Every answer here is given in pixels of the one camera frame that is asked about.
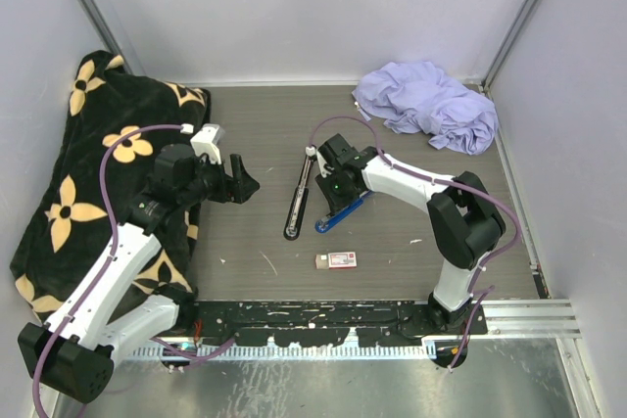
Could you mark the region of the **blue stapler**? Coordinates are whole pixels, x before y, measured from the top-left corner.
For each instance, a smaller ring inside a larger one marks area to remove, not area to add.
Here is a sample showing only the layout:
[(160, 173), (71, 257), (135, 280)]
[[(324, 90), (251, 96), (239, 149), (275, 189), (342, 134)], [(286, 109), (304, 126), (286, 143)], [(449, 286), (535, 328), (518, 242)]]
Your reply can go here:
[(330, 213), (325, 217), (319, 219), (315, 225), (314, 229), (317, 233), (324, 234), (334, 228), (337, 224), (343, 221), (346, 217), (352, 214), (355, 210), (361, 207), (364, 201), (371, 195), (370, 192), (365, 192), (360, 195), (354, 202), (350, 203), (343, 209), (335, 213)]

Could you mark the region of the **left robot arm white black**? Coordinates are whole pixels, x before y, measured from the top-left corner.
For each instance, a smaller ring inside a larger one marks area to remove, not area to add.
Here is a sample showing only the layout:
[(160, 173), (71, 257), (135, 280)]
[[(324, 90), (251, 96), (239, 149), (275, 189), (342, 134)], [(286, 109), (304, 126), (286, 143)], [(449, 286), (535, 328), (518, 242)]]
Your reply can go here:
[(198, 153), (185, 144), (164, 147), (143, 191), (114, 224), (106, 248), (69, 298), (41, 325), (18, 336), (24, 363), (38, 393), (46, 385), (81, 403), (105, 389), (115, 367), (144, 342), (169, 330), (190, 333), (194, 296), (172, 279), (158, 283), (139, 306), (112, 316), (133, 280), (162, 251), (162, 239), (184, 213), (204, 201), (243, 204), (260, 188), (240, 155), (226, 170), (217, 150)]

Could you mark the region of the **red white staple box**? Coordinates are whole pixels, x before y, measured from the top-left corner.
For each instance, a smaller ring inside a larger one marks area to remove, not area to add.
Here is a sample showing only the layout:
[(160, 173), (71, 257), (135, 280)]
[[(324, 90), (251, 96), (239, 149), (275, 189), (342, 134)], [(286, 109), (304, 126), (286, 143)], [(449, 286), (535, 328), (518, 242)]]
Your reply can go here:
[(337, 252), (317, 255), (314, 265), (320, 270), (352, 269), (358, 266), (358, 261), (355, 252)]

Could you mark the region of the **black stapler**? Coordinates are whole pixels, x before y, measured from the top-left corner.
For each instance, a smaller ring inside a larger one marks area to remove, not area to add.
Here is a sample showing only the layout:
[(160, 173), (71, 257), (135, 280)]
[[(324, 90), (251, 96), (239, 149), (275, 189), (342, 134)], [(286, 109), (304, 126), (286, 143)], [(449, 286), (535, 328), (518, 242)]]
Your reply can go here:
[(288, 241), (294, 241), (300, 236), (309, 196), (309, 179), (313, 166), (314, 161), (310, 160), (305, 153), (299, 180), (293, 194), (283, 230), (283, 236)]

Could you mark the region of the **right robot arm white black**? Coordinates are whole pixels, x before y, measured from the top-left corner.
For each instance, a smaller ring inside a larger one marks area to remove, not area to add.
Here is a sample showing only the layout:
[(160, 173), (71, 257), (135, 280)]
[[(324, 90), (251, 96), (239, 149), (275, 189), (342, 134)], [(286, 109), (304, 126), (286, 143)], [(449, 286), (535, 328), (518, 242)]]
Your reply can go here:
[(315, 224), (317, 232), (329, 231), (373, 193), (391, 196), (429, 216), (444, 258), (428, 298), (429, 319), (438, 332), (453, 333), (470, 307), (470, 285), (479, 262), (506, 232), (496, 205), (481, 197), (482, 181), (471, 172), (452, 177), (407, 166), (372, 146), (359, 151), (340, 134), (313, 147), (313, 154), (319, 166), (315, 182), (329, 205), (329, 214)]

